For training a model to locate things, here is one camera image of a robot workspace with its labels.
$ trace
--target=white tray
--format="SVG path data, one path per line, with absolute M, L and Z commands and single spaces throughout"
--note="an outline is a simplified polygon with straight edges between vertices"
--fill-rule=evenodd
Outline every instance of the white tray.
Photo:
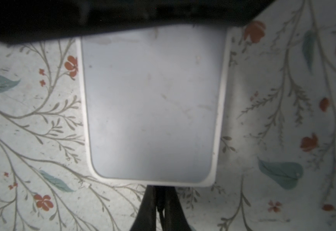
M 230 45 L 228 29 L 192 25 L 78 39 L 92 175 L 152 185 L 213 184 Z

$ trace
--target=floral pattern surface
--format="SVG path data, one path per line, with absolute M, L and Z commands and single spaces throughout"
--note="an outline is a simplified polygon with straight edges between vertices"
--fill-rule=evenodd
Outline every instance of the floral pattern surface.
M 189 223 L 336 230 L 336 2 L 278 0 L 232 35 L 216 182 L 177 188 Z M 145 186 L 87 170 L 76 53 L 72 38 L 0 44 L 0 230 L 134 221 Z

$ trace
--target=floral tablecloth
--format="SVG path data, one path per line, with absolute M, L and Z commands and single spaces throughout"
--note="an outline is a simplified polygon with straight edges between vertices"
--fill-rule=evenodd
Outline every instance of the floral tablecloth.
M 129 230 L 143 185 L 85 161 L 74 39 L 0 44 L 0 229 Z M 233 29 L 216 183 L 177 188 L 197 231 L 336 230 L 336 1 Z

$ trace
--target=black object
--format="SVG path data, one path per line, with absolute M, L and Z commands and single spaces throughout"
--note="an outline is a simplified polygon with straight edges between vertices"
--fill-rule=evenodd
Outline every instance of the black object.
M 156 231 L 156 210 L 163 231 L 191 231 L 175 188 L 150 185 L 130 231 Z
M 0 1 L 0 41 L 16 44 L 178 23 L 244 26 L 273 1 Z

